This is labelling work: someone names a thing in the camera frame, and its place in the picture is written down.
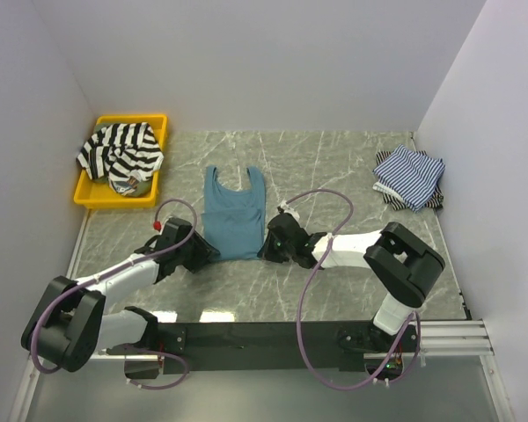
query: teal shirt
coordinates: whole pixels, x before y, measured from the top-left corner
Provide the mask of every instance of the teal shirt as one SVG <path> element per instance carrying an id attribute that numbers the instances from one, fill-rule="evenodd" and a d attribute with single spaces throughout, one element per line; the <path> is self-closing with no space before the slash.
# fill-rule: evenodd
<path id="1" fill-rule="evenodd" d="M 217 180 L 217 167 L 208 166 L 203 195 L 203 236 L 221 255 L 216 260 L 256 259 L 264 244 L 266 185 L 256 167 L 246 169 L 251 189 L 232 191 Z"/>

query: striped shirt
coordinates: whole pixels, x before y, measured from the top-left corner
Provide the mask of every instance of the striped shirt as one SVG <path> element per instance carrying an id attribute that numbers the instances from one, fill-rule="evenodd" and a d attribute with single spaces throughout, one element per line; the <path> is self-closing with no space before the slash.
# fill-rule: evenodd
<path id="1" fill-rule="evenodd" d="M 426 156 L 426 151 L 418 151 L 419 154 L 423 154 Z M 391 151 L 379 151 L 376 154 L 376 165 L 382 164 L 389 156 L 392 154 Z M 385 204 L 390 204 L 392 208 L 395 211 L 400 211 L 401 209 L 406 209 L 407 204 L 403 202 L 402 198 L 399 195 L 399 198 L 396 198 L 389 192 L 384 192 L 383 189 L 376 189 L 376 185 L 374 185 L 374 190 L 379 190 L 382 192 L 382 196 L 384 199 Z M 424 207 L 427 208 L 434 208 L 434 209 L 441 209 L 444 207 L 444 194 L 442 193 L 442 190 L 438 186 L 438 183 L 436 183 L 436 189 L 434 190 L 434 193 L 432 193 L 432 196 L 430 197 L 429 201 L 424 205 Z"/>
<path id="2" fill-rule="evenodd" d="M 163 158 L 149 123 L 115 123 L 92 135 L 77 161 L 91 180 L 107 177 L 111 186 L 130 178 L 150 180 Z"/>
<path id="3" fill-rule="evenodd" d="M 409 208 L 417 212 L 433 195 L 444 169 L 443 160 L 424 156 L 400 145 L 373 172 L 383 185 L 391 187 Z"/>

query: gray marble surface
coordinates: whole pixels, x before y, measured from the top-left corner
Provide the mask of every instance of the gray marble surface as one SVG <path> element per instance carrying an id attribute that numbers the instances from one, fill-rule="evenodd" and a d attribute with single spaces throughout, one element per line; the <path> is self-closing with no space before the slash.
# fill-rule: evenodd
<path id="1" fill-rule="evenodd" d="M 372 190 L 375 154 L 400 143 L 413 148 L 409 133 L 357 132 L 187 132 L 172 136 L 166 147 L 159 201 L 177 197 L 203 210 L 205 167 L 214 164 L 220 182 L 230 189 L 249 187 L 245 167 L 255 165 L 267 182 L 267 221 L 281 200 L 310 188 L 328 187 L 345 193 L 356 210 L 341 234 L 382 229 L 403 223 L 449 263 L 433 210 L 393 211 Z M 309 232 L 328 231 L 347 213 L 342 200 L 320 193 L 297 203 L 301 223 Z M 90 215 L 77 276 L 98 272 L 125 259 L 154 235 L 155 208 L 100 210 Z M 162 216 L 191 220 L 187 209 L 169 204 Z M 203 233 L 202 225 L 198 231 Z M 135 305 L 148 311 L 175 312 L 178 321 L 208 319 L 249 321 L 294 320 L 297 299 L 308 270 L 293 264 L 263 261 L 216 263 L 191 274 L 179 268 L 155 286 L 135 292 L 112 311 Z M 385 297 L 385 288 L 365 268 L 334 268 L 320 272 L 304 303 L 306 320 L 372 318 Z M 436 282 L 422 308 L 426 319 L 465 319 L 462 297 L 451 266 Z"/>

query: purple cable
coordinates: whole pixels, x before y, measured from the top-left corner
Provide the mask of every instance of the purple cable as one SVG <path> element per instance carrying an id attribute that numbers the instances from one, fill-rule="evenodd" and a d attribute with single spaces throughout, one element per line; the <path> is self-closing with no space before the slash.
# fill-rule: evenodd
<path id="1" fill-rule="evenodd" d="M 348 222 L 348 220 L 350 220 L 350 217 L 354 213 L 354 204 L 352 204 L 352 201 L 350 200 L 350 198 L 348 196 L 346 196 L 346 195 L 344 195 L 344 194 L 342 194 L 340 192 L 333 191 L 332 189 L 322 189 L 322 188 L 311 189 L 310 191 L 300 193 L 298 196 L 294 196 L 290 200 L 286 201 L 286 204 L 290 204 L 294 200 L 298 200 L 299 198 L 302 198 L 302 197 L 304 197 L 306 195 L 309 195 L 311 193 L 319 193 L 319 192 L 326 192 L 326 193 L 332 193 L 334 195 L 337 195 L 337 196 L 343 198 L 348 203 L 348 205 L 350 207 L 350 210 L 348 211 L 348 215 L 346 216 L 346 218 L 344 220 L 342 220 L 342 222 L 338 226 L 336 226 L 334 228 L 334 230 L 332 232 L 332 234 L 334 236 Z M 296 316 L 296 333 L 297 333 L 297 344 L 299 346 L 299 352 L 301 353 L 301 357 L 303 358 L 303 361 L 304 361 L 305 365 L 307 366 L 307 369 L 309 369 L 309 372 L 311 372 L 311 374 L 315 378 L 317 378 L 317 380 L 319 380 L 323 385 L 326 385 L 327 387 L 329 387 L 331 389 L 337 389 L 339 391 L 351 391 L 351 390 L 354 390 L 354 389 L 360 389 L 361 387 L 364 387 L 368 383 L 370 383 L 373 380 L 375 380 L 376 377 L 381 373 L 381 371 L 383 371 L 385 365 L 387 364 L 389 359 L 391 359 L 391 356 L 393 355 L 393 352 L 395 352 L 395 349 L 397 348 L 397 345 L 401 341 L 401 338 L 405 334 L 405 330 L 407 329 L 408 324 L 413 320 L 413 316 L 416 316 L 416 325 L 417 325 L 416 350 L 414 352 L 414 356 L 413 356 L 413 359 L 411 360 L 411 363 L 407 366 L 407 369 L 398 378 L 395 378 L 394 380 L 390 381 L 390 383 L 396 382 L 396 381 L 400 380 L 404 375 L 406 375 L 409 372 L 409 369 L 414 365 L 414 363 L 416 362 L 416 358 L 417 358 L 419 352 L 421 351 L 421 319 L 419 318 L 419 315 L 416 312 L 413 312 L 411 315 L 409 315 L 407 320 L 405 321 L 405 323 L 401 326 L 399 332 L 397 333 L 397 337 L 395 338 L 395 340 L 393 341 L 392 346 L 389 349 L 389 352 L 387 353 L 387 355 L 385 356 L 384 360 L 379 365 L 378 369 L 376 369 L 373 372 L 373 374 L 371 374 L 368 378 L 366 378 L 362 382 L 359 382 L 358 384 L 354 384 L 354 385 L 336 385 L 336 384 L 328 381 L 325 377 L 323 377 L 321 374 L 319 374 L 319 372 L 312 366 L 311 362 L 309 361 L 309 358 L 307 357 L 307 352 L 305 351 L 305 346 L 304 346 L 304 343 L 303 343 L 303 333 L 301 331 L 301 320 L 302 320 L 301 314 L 302 314 L 302 309 L 303 309 L 303 302 L 304 302 L 304 298 L 305 298 L 305 293 L 307 293 L 307 289 L 309 288 L 309 286 L 311 285 L 311 282 L 313 281 L 313 279 L 317 275 L 317 272 L 319 271 L 320 266 L 323 264 L 323 262 L 325 261 L 327 255 L 330 253 L 330 251 L 332 249 L 333 249 L 333 238 L 331 237 L 330 239 L 328 239 L 328 243 L 326 245 L 325 253 L 323 253 L 323 256 L 320 257 L 320 259 L 317 262 L 317 264 L 315 264 L 315 266 L 312 268 L 311 274 L 309 274 L 309 277 L 307 278 L 307 281 L 305 282 L 305 285 L 303 287 L 303 291 L 301 292 L 301 295 L 299 296 L 299 303 L 297 304 L 297 316 Z"/>
<path id="2" fill-rule="evenodd" d="M 173 244 L 172 246 L 169 246 L 168 248 L 162 249 L 160 251 L 153 252 L 153 253 L 151 253 L 149 255 L 145 255 L 144 257 L 140 257 L 140 258 L 138 258 L 136 260 L 126 260 L 125 262 L 121 263 L 121 265 L 116 266 L 114 269 L 112 269 L 112 270 L 110 270 L 110 271 L 108 271 L 106 273 L 102 273 L 97 279 L 93 278 L 91 280 L 88 280 L 88 281 L 85 281 L 85 282 L 83 282 L 81 284 L 78 284 L 77 286 L 74 286 L 74 287 L 70 288 L 69 290 L 67 290 L 63 294 L 59 295 L 56 299 L 54 299 L 45 308 L 45 310 L 41 314 L 40 318 L 37 320 L 37 323 L 35 324 L 35 328 L 33 329 L 32 341 L 31 341 L 31 347 L 30 347 L 30 355 L 31 355 L 31 358 L 32 358 L 32 362 L 33 362 L 33 364 L 35 365 L 35 367 L 37 368 L 38 371 L 40 371 L 43 374 L 53 374 L 54 372 L 58 371 L 61 368 L 61 367 L 52 367 L 52 368 L 44 367 L 43 365 L 41 365 L 41 362 L 39 362 L 39 355 L 37 354 L 37 341 L 38 341 L 39 335 L 41 333 L 41 328 L 47 322 L 49 316 L 51 315 L 51 312 L 53 312 L 53 310 L 55 309 L 56 306 L 58 306 L 62 301 L 64 301 L 70 295 L 73 295 L 74 293 L 76 293 L 78 290 L 82 290 L 83 288 L 87 288 L 87 287 L 92 286 L 94 284 L 100 283 L 101 281 L 103 281 L 105 279 L 108 279 L 110 277 L 113 277 L 116 274 L 122 272 L 123 270 L 128 269 L 129 267 L 131 267 L 131 266 L 133 266 L 135 264 L 139 264 L 139 263 L 144 262 L 144 261 L 149 260 L 149 259 L 154 259 L 156 257 L 159 257 L 160 255 L 163 255 L 163 254 L 167 253 L 167 252 L 174 251 L 175 249 L 180 248 L 195 233 L 195 227 L 197 226 L 197 214 L 195 213 L 194 208 L 189 203 L 187 203 L 184 200 L 180 200 L 180 199 L 177 199 L 177 198 L 171 198 L 169 200 L 165 200 L 162 204 L 160 204 L 158 206 L 157 212 L 155 213 L 155 220 L 158 220 L 158 213 L 160 212 L 161 208 L 164 205 L 168 204 L 169 202 L 179 202 L 180 204 L 183 204 L 186 207 L 188 207 L 189 210 L 192 212 L 192 216 L 194 217 L 194 221 L 192 222 L 192 228 L 190 229 L 190 231 L 186 235 L 186 237 L 184 237 L 184 239 L 179 241 L 177 244 Z M 180 358 L 179 356 L 175 356 L 175 355 L 169 354 L 169 353 L 161 353 L 161 352 L 153 352 L 153 351 L 146 351 L 146 352 L 151 353 L 151 354 L 161 354 L 161 355 L 164 355 L 164 356 L 166 356 L 168 358 L 175 359 L 175 360 L 179 361 L 180 363 L 182 363 L 182 365 L 184 365 L 184 368 L 185 368 L 184 374 L 178 379 L 178 381 L 173 382 L 172 384 L 169 384 L 167 386 L 161 386 L 161 387 L 149 388 L 149 389 L 168 389 L 170 387 L 173 387 L 174 385 L 177 385 L 179 382 L 182 382 L 184 380 L 184 378 L 186 377 L 187 373 L 189 372 L 189 367 L 188 367 L 187 363 L 182 358 Z"/>

